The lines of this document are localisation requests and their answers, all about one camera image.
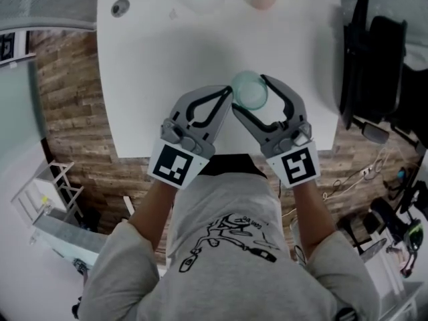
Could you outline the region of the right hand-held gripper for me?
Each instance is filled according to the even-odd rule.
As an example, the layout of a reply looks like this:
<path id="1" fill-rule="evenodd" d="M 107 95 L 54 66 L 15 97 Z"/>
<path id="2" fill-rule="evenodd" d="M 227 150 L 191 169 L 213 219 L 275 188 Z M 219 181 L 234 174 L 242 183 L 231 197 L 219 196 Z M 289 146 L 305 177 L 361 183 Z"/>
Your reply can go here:
<path id="1" fill-rule="evenodd" d="M 284 102 L 286 120 L 300 123 L 273 137 L 278 131 L 276 123 L 266 125 L 237 104 L 231 105 L 234 116 L 261 145 L 261 153 L 285 187 L 296 187 L 318 178 L 318 152 L 312 140 L 312 127 L 305 121 L 307 113 L 302 97 L 279 79 L 264 74 L 261 78 Z"/>

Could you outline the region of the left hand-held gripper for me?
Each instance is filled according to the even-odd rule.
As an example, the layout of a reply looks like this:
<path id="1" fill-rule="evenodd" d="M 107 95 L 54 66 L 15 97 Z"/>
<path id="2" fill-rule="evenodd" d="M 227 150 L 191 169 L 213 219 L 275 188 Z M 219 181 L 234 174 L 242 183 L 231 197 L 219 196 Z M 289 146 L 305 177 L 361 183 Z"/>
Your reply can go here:
<path id="1" fill-rule="evenodd" d="M 204 86 L 181 96 L 154 143 L 148 174 L 185 189 L 215 154 L 214 143 L 233 100 L 231 86 Z M 192 122 L 192 131 L 188 126 Z"/>

